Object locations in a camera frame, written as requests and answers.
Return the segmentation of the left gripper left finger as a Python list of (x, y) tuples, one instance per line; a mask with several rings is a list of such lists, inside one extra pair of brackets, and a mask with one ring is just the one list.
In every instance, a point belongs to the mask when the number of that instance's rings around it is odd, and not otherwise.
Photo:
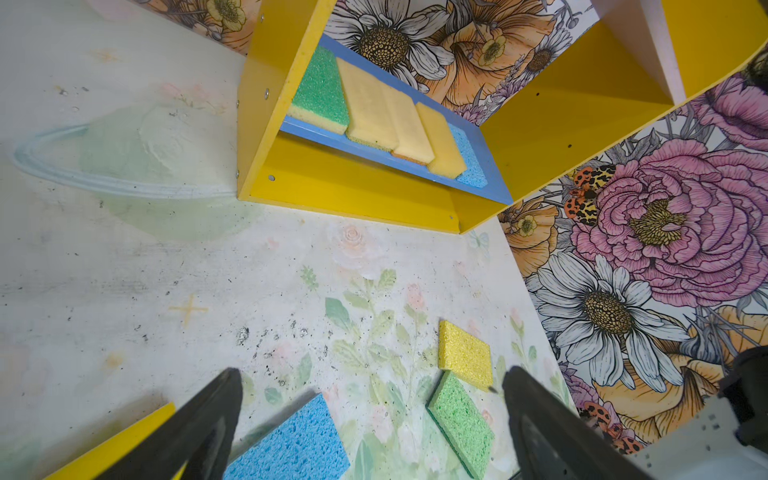
[(101, 479), (221, 479), (243, 399), (238, 369), (224, 369)]

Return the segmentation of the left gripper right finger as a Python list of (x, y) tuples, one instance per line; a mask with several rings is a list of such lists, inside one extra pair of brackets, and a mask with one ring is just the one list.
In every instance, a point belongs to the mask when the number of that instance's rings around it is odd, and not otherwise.
[(519, 479), (647, 479), (525, 369), (502, 383)]

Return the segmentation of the blue sponge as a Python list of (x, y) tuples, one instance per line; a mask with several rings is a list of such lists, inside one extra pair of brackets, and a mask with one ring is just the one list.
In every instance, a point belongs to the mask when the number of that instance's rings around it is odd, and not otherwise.
[(453, 124), (448, 124), (448, 126), (466, 166), (465, 171), (457, 176), (456, 180), (464, 185), (483, 189), (487, 186), (488, 181), (469, 138), (461, 128)]
[(225, 470), (226, 479), (340, 479), (350, 461), (321, 394)]

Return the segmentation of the bright yellow square sponge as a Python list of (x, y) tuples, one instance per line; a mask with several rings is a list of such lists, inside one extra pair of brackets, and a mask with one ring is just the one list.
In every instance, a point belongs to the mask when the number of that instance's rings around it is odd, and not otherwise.
[(176, 412), (168, 403), (47, 476), (47, 479), (96, 479), (146, 440)]

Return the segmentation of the golden yellow sponge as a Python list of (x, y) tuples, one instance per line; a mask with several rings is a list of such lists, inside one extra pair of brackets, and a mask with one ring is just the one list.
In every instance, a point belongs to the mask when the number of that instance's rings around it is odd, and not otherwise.
[(456, 179), (467, 167), (448, 122), (440, 112), (423, 103), (415, 107), (434, 153), (434, 159), (426, 165), (427, 169), (432, 174)]

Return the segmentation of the light yellow sponge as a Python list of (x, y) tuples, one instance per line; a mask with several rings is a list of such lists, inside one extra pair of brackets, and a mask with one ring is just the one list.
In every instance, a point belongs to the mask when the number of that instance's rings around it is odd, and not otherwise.
[(392, 154), (412, 163), (428, 165), (435, 155), (412, 99), (386, 84), (382, 85), (382, 92), (398, 137), (398, 146)]

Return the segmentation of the dark green scrub sponge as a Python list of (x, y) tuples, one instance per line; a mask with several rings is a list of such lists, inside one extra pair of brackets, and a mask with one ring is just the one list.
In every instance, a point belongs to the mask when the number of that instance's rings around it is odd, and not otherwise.
[(291, 118), (343, 135), (350, 123), (336, 56), (318, 46), (288, 109)]

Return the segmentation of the pale yellow sponge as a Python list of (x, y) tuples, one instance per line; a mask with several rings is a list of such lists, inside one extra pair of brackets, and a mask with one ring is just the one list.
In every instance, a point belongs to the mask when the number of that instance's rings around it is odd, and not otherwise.
[(392, 152), (399, 140), (381, 82), (341, 58), (336, 61), (349, 115), (346, 136), (358, 144)]

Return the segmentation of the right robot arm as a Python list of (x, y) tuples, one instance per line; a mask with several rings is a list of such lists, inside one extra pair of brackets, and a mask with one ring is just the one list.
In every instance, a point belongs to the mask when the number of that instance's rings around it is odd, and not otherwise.
[(693, 420), (628, 458), (654, 479), (765, 479), (767, 348), (739, 354)]

